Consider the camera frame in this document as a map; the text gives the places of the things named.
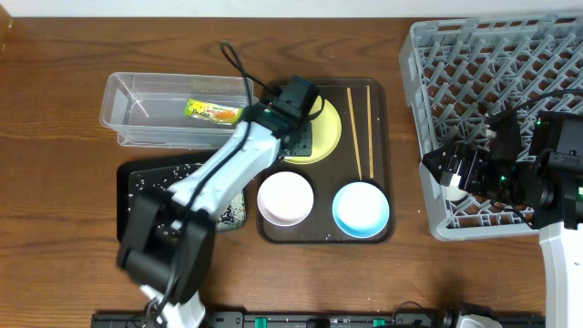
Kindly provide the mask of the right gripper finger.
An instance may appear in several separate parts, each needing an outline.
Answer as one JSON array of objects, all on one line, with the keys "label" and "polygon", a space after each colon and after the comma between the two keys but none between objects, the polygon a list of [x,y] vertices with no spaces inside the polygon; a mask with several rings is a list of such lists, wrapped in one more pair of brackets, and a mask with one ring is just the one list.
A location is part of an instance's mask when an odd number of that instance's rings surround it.
[{"label": "right gripper finger", "polygon": [[445,172],[444,173],[444,186],[447,188],[457,188],[460,190],[465,189],[465,185],[467,183],[468,174],[467,173],[452,173],[452,172]]},{"label": "right gripper finger", "polygon": [[440,185],[444,185],[444,173],[467,173],[474,160],[474,150],[464,143],[449,143],[428,152],[422,157],[422,164]]}]

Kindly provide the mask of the white cup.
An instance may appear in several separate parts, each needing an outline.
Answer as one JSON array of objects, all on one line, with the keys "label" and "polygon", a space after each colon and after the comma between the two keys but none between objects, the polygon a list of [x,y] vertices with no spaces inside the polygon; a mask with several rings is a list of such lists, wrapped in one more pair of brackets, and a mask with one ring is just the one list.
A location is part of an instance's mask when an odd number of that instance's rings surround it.
[{"label": "white cup", "polygon": [[461,190],[458,184],[450,184],[445,187],[445,199],[448,201],[460,201],[468,195],[468,192]]}]

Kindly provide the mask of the yellow plate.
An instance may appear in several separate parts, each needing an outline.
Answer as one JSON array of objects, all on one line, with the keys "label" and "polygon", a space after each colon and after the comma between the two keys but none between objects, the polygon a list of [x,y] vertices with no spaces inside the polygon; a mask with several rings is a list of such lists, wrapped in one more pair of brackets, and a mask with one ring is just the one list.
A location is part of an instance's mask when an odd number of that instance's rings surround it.
[{"label": "yellow plate", "polygon": [[342,123],[338,111],[333,104],[317,97],[310,115],[312,123],[312,154],[309,157],[285,157],[284,161],[291,164],[313,164],[330,155],[340,141]]}]

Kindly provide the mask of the pink bowl with rice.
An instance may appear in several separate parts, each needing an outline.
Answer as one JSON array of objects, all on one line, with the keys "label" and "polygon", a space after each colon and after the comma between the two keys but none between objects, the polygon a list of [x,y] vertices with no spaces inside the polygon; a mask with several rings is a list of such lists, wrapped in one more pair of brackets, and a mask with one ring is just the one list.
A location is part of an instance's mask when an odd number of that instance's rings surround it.
[{"label": "pink bowl with rice", "polygon": [[279,227],[290,227],[308,217],[314,205],[314,193],[306,178],[282,171],[262,182],[257,203],[266,221]]}]

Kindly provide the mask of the wooden chopstick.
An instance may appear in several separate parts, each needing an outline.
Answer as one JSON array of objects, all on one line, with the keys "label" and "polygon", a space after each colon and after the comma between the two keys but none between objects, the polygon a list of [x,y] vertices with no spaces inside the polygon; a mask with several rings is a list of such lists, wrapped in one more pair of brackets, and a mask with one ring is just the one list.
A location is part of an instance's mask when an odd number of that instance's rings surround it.
[{"label": "wooden chopstick", "polygon": [[372,116],[372,97],[370,86],[366,86],[366,105],[367,105],[367,136],[368,136],[368,159],[369,159],[369,177],[374,178],[373,167],[373,116]]},{"label": "wooden chopstick", "polygon": [[360,150],[359,150],[359,143],[358,143],[358,137],[357,137],[356,124],[355,124],[354,110],[353,110],[353,94],[352,94],[352,90],[350,87],[346,88],[346,94],[347,94],[347,101],[348,101],[349,115],[350,115],[351,129],[352,129],[352,136],[353,136],[354,156],[355,156],[355,160],[356,160],[358,177],[359,177],[359,180],[362,180],[363,173],[362,173]]}]

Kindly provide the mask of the light blue bowl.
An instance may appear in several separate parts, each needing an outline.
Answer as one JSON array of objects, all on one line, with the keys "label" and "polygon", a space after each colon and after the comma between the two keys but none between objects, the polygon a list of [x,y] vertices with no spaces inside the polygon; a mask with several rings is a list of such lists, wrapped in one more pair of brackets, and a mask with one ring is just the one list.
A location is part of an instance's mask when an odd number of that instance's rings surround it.
[{"label": "light blue bowl", "polygon": [[388,224],[390,205],[383,191],[371,183],[357,181],[338,190],[332,201],[332,217],[345,234],[367,239]]}]

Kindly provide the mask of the green snack wrapper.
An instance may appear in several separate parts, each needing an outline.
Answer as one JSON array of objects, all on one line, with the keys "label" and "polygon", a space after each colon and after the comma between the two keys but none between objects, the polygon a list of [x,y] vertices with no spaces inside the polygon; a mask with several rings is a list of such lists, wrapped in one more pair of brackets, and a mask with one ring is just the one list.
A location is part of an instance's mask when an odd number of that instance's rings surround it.
[{"label": "green snack wrapper", "polygon": [[190,98],[185,106],[184,115],[216,124],[232,125],[238,122],[241,111],[241,108]]}]

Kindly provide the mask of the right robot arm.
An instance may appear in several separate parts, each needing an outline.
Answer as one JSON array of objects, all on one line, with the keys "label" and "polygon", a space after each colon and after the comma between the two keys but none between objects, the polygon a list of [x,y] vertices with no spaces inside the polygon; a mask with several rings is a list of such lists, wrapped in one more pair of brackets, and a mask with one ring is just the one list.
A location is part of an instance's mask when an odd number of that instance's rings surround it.
[{"label": "right robot arm", "polygon": [[548,327],[582,324],[582,118],[541,112],[529,148],[534,161],[498,159],[450,143],[425,154],[423,166],[443,187],[491,203],[534,211],[546,271]]}]

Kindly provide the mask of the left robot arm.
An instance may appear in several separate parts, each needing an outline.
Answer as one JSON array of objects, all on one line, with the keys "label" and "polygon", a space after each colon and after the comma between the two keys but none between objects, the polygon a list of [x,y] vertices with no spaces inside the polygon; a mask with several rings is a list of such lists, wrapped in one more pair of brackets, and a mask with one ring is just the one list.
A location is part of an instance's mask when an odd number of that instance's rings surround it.
[{"label": "left robot arm", "polygon": [[197,327],[198,291],[210,268],[217,219],[259,173],[297,147],[304,126],[324,108],[319,88],[303,77],[241,112],[230,139],[194,173],[134,200],[117,265],[151,290],[144,327]]}]

